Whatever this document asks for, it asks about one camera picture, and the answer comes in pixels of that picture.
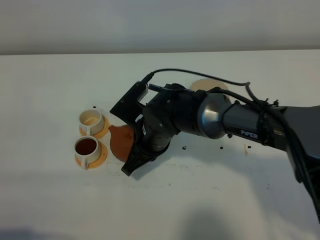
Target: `white cup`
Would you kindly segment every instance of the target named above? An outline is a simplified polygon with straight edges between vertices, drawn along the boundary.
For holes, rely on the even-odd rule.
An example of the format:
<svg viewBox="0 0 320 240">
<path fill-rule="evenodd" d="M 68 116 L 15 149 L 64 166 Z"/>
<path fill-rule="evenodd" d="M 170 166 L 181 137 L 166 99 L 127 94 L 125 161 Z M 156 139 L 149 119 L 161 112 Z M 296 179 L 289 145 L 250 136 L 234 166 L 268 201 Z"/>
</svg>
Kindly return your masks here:
<svg viewBox="0 0 320 240">
<path fill-rule="evenodd" d="M 85 140 L 85 139 L 94 140 L 94 142 L 96 144 L 95 145 L 95 149 L 93 150 L 93 148 L 92 148 L 90 151 L 88 149 L 78 149 L 78 151 L 80 153 L 77 152 L 77 145 L 79 144 L 80 141 Z M 94 138 L 93 136 L 82 136 L 82 137 L 80 137 L 78 139 L 78 141 L 76 141 L 76 143 L 74 145 L 74 151 L 75 151 L 76 157 L 81 162 L 81 168 L 82 169 L 88 169 L 88 164 L 93 163 L 94 161 L 96 161 L 101 155 L 101 148 L 100 148 L 100 145 L 98 143 L 98 140 L 96 138 Z"/>
<path fill-rule="evenodd" d="M 104 128 L 102 114 L 96 109 L 88 109 L 79 116 L 80 128 L 87 136 L 99 133 Z"/>
</svg>

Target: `robotic arm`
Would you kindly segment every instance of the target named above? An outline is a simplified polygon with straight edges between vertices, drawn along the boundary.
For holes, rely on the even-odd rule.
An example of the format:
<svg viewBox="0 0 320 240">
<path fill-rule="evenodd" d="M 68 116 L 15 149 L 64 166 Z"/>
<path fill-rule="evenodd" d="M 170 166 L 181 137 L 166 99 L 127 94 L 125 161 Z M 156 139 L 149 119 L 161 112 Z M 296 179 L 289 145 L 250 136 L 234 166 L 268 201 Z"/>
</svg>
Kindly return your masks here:
<svg viewBox="0 0 320 240">
<path fill-rule="evenodd" d="M 252 101 L 218 87 L 192 91 L 173 83 L 165 87 L 147 84 L 157 72 L 179 71 L 245 86 Z M 130 174 L 154 161 L 169 147 L 174 135 L 186 132 L 211 139 L 239 136 L 286 151 L 294 175 L 310 194 L 320 219 L 320 106 L 290 107 L 258 100 L 247 83 L 181 69 L 160 69 L 148 74 L 111 109 L 111 113 L 134 129 L 134 144 L 122 171 Z M 140 100 L 148 89 L 158 94 L 146 105 Z M 238 100 L 231 103 L 228 96 Z"/>
</svg>

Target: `black cable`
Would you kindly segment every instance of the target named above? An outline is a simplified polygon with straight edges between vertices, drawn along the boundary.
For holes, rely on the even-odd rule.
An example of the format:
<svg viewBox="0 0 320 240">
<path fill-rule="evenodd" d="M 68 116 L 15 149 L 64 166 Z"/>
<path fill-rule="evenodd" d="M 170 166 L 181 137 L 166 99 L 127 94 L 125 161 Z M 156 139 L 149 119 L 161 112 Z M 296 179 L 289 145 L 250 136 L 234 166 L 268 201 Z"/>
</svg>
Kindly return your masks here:
<svg viewBox="0 0 320 240">
<path fill-rule="evenodd" d="M 259 103 L 260 100 L 253 94 L 253 92 L 251 91 L 249 85 L 245 85 L 245 90 L 246 92 L 249 94 L 250 98 L 252 98 L 252 100 L 255 102 L 255 103 Z"/>
<path fill-rule="evenodd" d="M 181 73 L 198 75 L 198 76 L 205 77 L 205 78 L 209 78 L 209 79 L 215 79 L 215 80 L 221 81 L 221 82 L 223 82 L 223 83 L 232 84 L 232 85 L 236 85 L 236 86 L 246 86 L 246 85 L 250 85 L 250 82 L 239 83 L 239 82 L 234 82 L 234 81 L 225 80 L 225 79 L 220 78 L 220 77 L 203 74 L 203 73 L 196 72 L 196 71 L 189 71 L 189 70 L 185 70 L 185 69 L 179 69 L 179 68 L 163 68 L 163 69 L 155 70 L 155 71 L 149 73 L 149 74 L 142 80 L 142 82 L 143 82 L 144 84 L 147 84 L 147 83 L 151 80 L 151 78 L 154 76 L 154 74 L 160 73 L 160 72 L 181 72 Z"/>
<path fill-rule="evenodd" d="M 233 91 L 230 91 L 230 90 L 225 90 L 225 89 L 214 89 L 213 88 L 213 93 L 219 93 L 219 94 L 226 94 L 226 95 L 229 95 L 235 99 L 238 99 L 240 100 L 241 102 L 245 103 L 245 104 L 248 104 L 249 106 L 251 106 L 253 108 L 253 110 L 255 110 L 256 112 L 259 112 L 260 111 L 260 107 L 259 105 L 257 105 L 256 103 L 254 103 L 253 101 L 251 101 L 250 99 L 244 97 L 244 96 L 241 96 Z"/>
<path fill-rule="evenodd" d="M 261 144 L 264 146 L 266 145 L 266 142 L 269 138 L 268 133 L 264 128 L 264 124 L 266 120 L 265 115 L 268 107 L 269 107 L 269 103 L 268 103 L 268 99 L 266 99 L 260 104 L 260 113 L 259 113 L 258 121 L 256 123 L 256 129 L 257 129 L 257 132 L 259 133 L 259 140 Z"/>
</svg>

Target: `coffee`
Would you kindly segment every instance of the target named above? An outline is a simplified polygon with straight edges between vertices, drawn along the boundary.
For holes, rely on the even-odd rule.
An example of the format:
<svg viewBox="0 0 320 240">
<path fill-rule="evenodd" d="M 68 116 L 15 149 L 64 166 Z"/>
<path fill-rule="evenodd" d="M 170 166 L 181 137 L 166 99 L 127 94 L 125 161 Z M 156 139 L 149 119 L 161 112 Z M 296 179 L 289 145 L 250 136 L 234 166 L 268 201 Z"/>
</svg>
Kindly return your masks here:
<svg viewBox="0 0 320 240">
<path fill-rule="evenodd" d="M 75 146 L 75 151 L 81 155 L 89 155 L 96 149 L 97 143 L 91 138 L 82 139 Z"/>
</svg>

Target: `coffee cup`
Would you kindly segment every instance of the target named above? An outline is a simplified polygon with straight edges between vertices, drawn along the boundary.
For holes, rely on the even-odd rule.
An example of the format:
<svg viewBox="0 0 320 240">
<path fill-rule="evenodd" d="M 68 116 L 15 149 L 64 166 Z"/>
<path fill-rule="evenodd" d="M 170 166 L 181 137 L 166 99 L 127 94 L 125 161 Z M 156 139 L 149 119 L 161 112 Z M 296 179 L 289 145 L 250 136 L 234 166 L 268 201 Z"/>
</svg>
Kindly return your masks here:
<svg viewBox="0 0 320 240">
<path fill-rule="evenodd" d="M 101 155 L 99 142 L 93 136 L 82 136 L 74 145 L 75 155 L 81 162 L 82 169 L 88 169 L 90 163 L 95 162 Z"/>
<path fill-rule="evenodd" d="M 104 119 L 96 109 L 88 109 L 79 116 L 80 128 L 87 135 L 99 133 L 104 128 Z"/>
</svg>

